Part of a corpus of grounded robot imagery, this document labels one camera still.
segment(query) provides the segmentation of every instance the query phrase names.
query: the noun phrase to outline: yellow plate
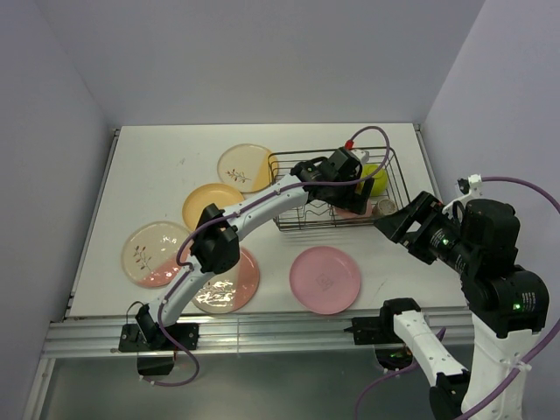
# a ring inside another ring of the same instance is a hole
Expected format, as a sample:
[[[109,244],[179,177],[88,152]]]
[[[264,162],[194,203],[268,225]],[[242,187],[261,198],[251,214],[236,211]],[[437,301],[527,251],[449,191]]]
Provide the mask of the yellow plate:
[[[221,182],[242,193],[254,193],[269,186],[270,166],[277,161],[270,153],[257,144],[237,144],[224,151],[218,161]]]
[[[218,208],[224,208],[243,201],[242,194],[235,188],[225,184],[206,184],[189,194],[183,204],[183,221],[194,231],[199,224],[202,210],[214,203]]]

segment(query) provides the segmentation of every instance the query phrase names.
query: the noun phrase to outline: metal dish rack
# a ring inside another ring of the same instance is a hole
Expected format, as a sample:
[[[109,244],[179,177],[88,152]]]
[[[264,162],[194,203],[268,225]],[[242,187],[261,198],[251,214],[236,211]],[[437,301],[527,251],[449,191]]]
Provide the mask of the metal dish rack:
[[[369,164],[380,164],[385,156],[385,147],[362,147],[361,150],[369,152]],[[330,156],[335,149],[282,151],[269,156],[270,184],[276,183],[285,175],[290,174],[291,168],[298,162],[311,160],[320,156]],[[373,205],[379,200],[393,200],[399,209],[410,203],[409,191],[404,182],[403,171],[395,151],[389,149],[388,162],[385,166],[388,175],[387,189],[383,194],[371,197]],[[312,201],[305,206],[293,208],[274,219],[281,231],[340,228],[346,226],[373,225],[371,216],[345,219],[337,211],[323,201]]]

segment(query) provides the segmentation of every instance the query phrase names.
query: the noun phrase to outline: white tabletop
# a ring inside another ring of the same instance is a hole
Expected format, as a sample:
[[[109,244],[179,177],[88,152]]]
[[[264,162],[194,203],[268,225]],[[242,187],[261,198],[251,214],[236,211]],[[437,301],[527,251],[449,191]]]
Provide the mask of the white tabletop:
[[[95,218],[70,315],[123,315],[131,302],[149,302],[161,290],[134,285],[121,267],[121,250],[132,232],[153,221],[183,224],[181,208],[189,193],[220,182],[216,164],[235,144],[261,144],[273,151],[335,148],[367,124],[283,124],[123,127],[99,211]],[[433,193],[412,124],[382,124],[398,156],[414,198]],[[373,131],[356,147],[381,146]],[[305,249],[330,245],[350,254],[362,274],[360,295],[349,309],[376,309],[389,298],[414,298],[422,307],[465,306],[458,276],[441,262],[419,262],[374,227],[338,227],[283,233],[273,221],[241,245],[258,261],[259,289],[239,312],[299,312],[289,272]],[[193,304],[185,314],[201,313]]]

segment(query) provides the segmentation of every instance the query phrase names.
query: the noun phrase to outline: white wall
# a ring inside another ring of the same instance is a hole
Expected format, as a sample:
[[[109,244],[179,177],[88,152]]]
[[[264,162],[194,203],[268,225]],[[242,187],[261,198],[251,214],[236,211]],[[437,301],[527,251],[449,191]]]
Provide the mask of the white wall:
[[[0,2],[0,57],[0,411],[13,419],[66,307],[109,130],[33,2]]]
[[[493,0],[483,6],[423,133],[445,198],[458,177],[481,172],[537,183],[560,199],[560,3]],[[521,219],[518,261],[549,286],[548,325],[560,316],[560,217],[521,186],[485,185],[487,197],[512,204]],[[558,418],[556,339],[528,380],[528,418]]]
[[[36,0],[115,125],[421,122],[483,0]]]

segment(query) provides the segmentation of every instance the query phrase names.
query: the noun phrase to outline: orange plate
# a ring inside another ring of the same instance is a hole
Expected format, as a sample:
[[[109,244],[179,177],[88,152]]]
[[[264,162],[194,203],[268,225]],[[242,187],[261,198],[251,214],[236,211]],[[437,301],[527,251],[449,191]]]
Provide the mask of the orange plate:
[[[202,210],[214,203],[223,208],[243,201],[242,194],[235,188],[225,184],[206,184],[189,194],[183,204],[183,221],[194,231],[199,224]]]

